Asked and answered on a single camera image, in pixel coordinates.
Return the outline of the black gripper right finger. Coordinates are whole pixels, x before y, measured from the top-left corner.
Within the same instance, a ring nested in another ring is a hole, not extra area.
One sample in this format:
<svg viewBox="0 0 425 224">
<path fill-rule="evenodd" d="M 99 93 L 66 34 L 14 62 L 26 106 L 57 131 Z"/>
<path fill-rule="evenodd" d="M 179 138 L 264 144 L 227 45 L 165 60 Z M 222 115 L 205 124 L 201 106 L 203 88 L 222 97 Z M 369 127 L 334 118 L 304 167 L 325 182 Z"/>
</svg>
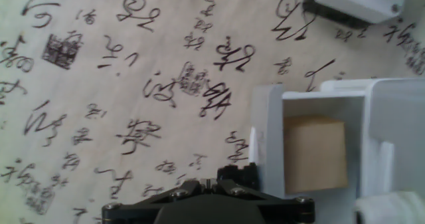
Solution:
<svg viewBox="0 0 425 224">
<path fill-rule="evenodd" d="M 282 199 L 262 193 L 256 181 L 237 182 L 233 179 L 219 179 L 212 185 L 214 194 L 229 197 L 239 203 L 236 214 L 253 214 L 265 223 L 314 223 L 315 202 L 309 197 Z"/>
</svg>

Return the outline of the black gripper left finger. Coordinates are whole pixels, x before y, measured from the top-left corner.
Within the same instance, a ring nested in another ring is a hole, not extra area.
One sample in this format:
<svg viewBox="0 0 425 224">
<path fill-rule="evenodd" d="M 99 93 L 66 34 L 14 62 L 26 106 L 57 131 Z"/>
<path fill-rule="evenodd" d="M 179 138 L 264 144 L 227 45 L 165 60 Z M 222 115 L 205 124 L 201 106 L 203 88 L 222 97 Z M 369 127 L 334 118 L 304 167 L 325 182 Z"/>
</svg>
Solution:
<svg viewBox="0 0 425 224">
<path fill-rule="evenodd" d="M 107 203 L 102 207 L 102 224 L 153 223 L 167 204 L 205 194 L 207 187 L 208 179 L 187 180 L 178 187 L 134 204 Z"/>
</svg>

